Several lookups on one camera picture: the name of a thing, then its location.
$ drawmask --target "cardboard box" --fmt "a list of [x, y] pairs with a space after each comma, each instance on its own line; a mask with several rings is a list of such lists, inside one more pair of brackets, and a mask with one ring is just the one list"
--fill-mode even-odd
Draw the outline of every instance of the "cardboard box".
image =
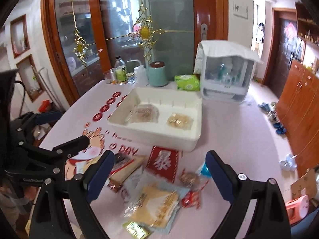
[[291, 184], [292, 200], [308, 195], [312, 199], [317, 194], [315, 170], [310, 169], [303, 177]]

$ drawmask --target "table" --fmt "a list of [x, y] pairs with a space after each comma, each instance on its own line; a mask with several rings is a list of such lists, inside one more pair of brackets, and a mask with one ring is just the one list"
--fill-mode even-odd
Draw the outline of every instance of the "table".
[[[82, 134], [91, 137], [95, 146], [90, 158], [106, 149], [114, 153], [149, 156], [153, 146], [119, 138], [107, 124], [107, 118], [134, 85], [111, 85], [101, 81], [85, 93], [56, 123], [41, 144], [51, 150], [54, 146]], [[164, 88], [174, 88], [174, 83]], [[202, 135], [192, 152], [177, 152], [176, 177], [182, 170], [195, 171], [204, 162], [206, 152], [215, 150], [221, 159], [237, 173], [245, 173], [252, 180], [266, 181], [273, 177], [283, 188], [278, 155], [262, 112], [254, 102], [240, 105], [203, 100]], [[210, 238], [226, 214], [229, 203], [224, 201], [211, 180], [202, 191], [202, 207], [181, 209], [169, 235], [153, 233], [155, 238]], [[238, 238], [243, 238], [250, 224], [256, 202], [250, 204]], [[77, 224], [71, 204], [65, 200], [69, 219]], [[104, 187], [99, 198], [91, 203], [97, 219], [111, 239], [132, 238], [122, 228], [124, 202], [119, 193]]]

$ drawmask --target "red circular sticker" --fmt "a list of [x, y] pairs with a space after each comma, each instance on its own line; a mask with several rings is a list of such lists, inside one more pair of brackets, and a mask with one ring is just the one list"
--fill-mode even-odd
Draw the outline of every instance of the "red circular sticker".
[[115, 99], [114, 98], [111, 98], [111, 99], [108, 99], [107, 101], [106, 101], [106, 104], [112, 104], [112, 103], [114, 103], [115, 102]]
[[100, 112], [106, 112], [110, 108], [109, 105], [104, 105], [100, 108]]
[[112, 97], [116, 98], [120, 96], [121, 94], [122, 94], [121, 92], [116, 92], [116, 93], [113, 93]]
[[95, 114], [93, 117], [93, 121], [99, 121], [103, 117], [102, 113]]

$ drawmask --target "white storage box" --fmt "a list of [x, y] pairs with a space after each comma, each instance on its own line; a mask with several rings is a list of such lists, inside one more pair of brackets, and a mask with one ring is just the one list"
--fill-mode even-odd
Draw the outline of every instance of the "white storage box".
[[[132, 108], [153, 104], [159, 110], [157, 123], [126, 123]], [[170, 127], [166, 122], [173, 113], [190, 116], [191, 130]], [[199, 93], [158, 88], [134, 88], [108, 119], [116, 134], [133, 141], [164, 148], [192, 151], [202, 131], [202, 99]]]

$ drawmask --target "green wet wipes package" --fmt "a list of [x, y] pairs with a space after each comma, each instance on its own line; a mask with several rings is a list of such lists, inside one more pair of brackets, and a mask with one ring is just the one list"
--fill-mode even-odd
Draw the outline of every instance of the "green wet wipes package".
[[199, 91], [199, 80], [194, 74], [176, 75], [175, 82], [178, 90]]

